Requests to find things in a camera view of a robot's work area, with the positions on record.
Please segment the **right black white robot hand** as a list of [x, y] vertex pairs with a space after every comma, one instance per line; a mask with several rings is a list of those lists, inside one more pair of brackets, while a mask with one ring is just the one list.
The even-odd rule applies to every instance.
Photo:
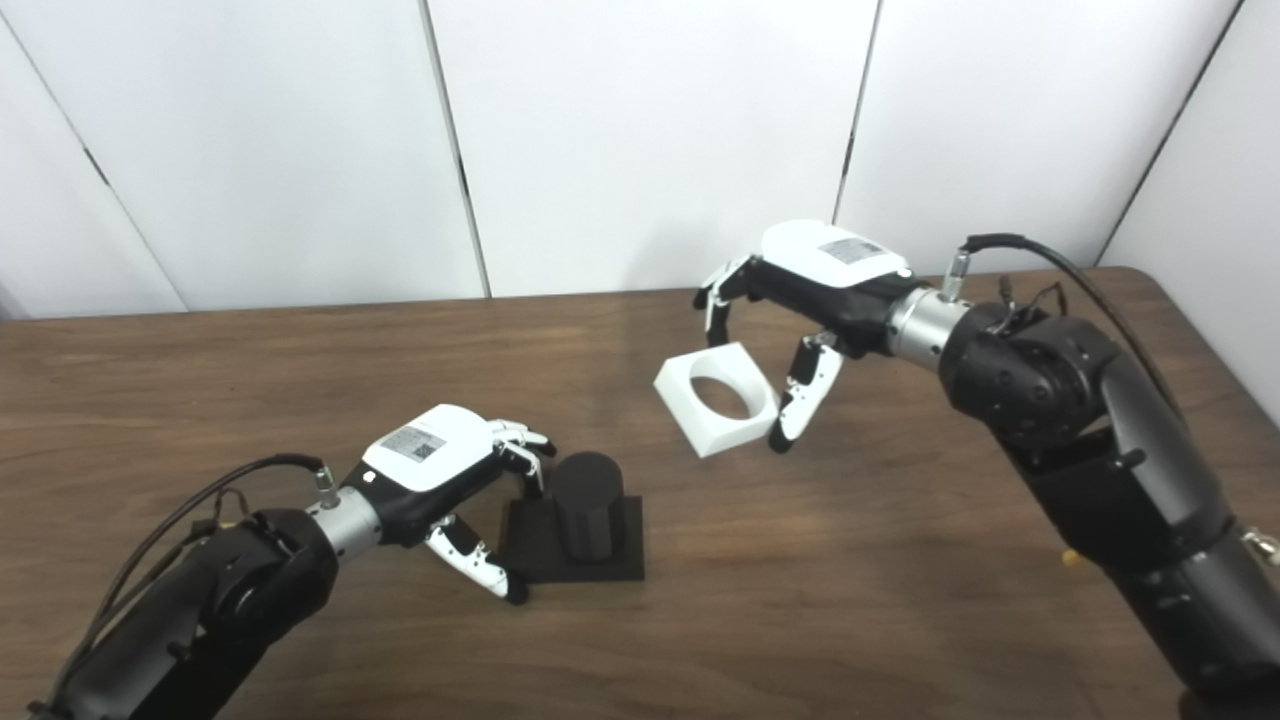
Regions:
[[692, 307], [712, 347], [726, 345], [732, 302], [771, 301], [817, 324], [800, 338], [768, 443], [788, 452], [815, 416], [844, 361], [890, 351], [893, 307], [925, 282], [899, 254], [818, 220], [772, 225], [755, 254], [713, 270]]

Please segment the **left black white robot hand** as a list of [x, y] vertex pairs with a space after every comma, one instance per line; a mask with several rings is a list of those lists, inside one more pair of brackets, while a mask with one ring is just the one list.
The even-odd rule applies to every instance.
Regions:
[[454, 570], [509, 605], [529, 588], [458, 515], [461, 503], [507, 473], [524, 498], [541, 498], [543, 462], [557, 455], [548, 436], [524, 423], [486, 419], [439, 404], [370, 445], [342, 487], [372, 515], [380, 546], [425, 546]]

